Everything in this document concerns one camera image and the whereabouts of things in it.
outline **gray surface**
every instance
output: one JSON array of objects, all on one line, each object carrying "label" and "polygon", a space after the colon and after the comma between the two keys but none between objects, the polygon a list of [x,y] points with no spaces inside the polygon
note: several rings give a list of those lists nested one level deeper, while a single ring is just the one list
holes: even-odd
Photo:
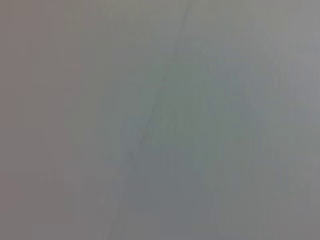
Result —
[{"label": "gray surface", "polygon": [[0,239],[105,239],[187,0],[0,1]]},{"label": "gray surface", "polygon": [[192,1],[112,240],[319,238],[315,9]]},{"label": "gray surface", "polygon": [[319,238],[320,5],[189,3],[0,2],[2,239]]}]

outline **gray wall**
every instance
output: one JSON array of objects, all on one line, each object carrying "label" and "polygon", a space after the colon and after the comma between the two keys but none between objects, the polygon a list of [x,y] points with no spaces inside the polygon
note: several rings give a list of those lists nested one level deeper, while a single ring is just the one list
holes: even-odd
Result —
[{"label": "gray wall", "polygon": [[320,234],[320,4],[0,2],[0,237]]}]

